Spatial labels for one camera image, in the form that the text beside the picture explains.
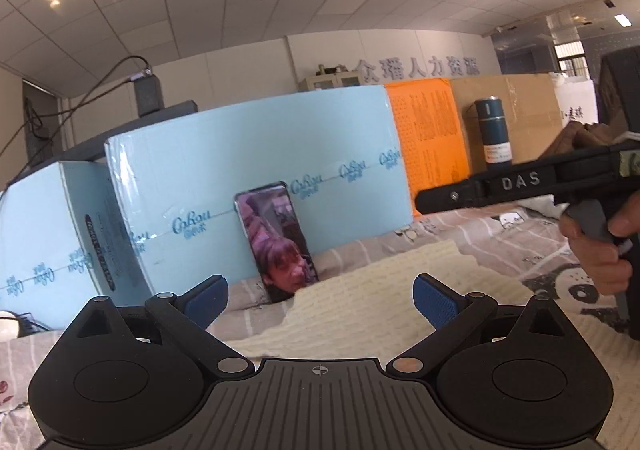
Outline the person right hand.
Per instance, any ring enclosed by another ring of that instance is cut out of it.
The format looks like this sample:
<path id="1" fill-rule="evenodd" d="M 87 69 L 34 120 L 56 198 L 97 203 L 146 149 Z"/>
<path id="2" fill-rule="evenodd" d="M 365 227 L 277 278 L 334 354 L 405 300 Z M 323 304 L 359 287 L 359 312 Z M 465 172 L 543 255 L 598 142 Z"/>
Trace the person right hand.
<path id="1" fill-rule="evenodd" d="M 640 197 L 636 192 L 608 222 L 608 231 L 616 237 L 629 237 L 639 232 L 639 225 Z M 628 260 L 620 258 L 614 244 L 590 239 L 567 214 L 562 214 L 559 228 L 580 266 L 602 295 L 612 296 L 626 291 L 634 270 Z"/>

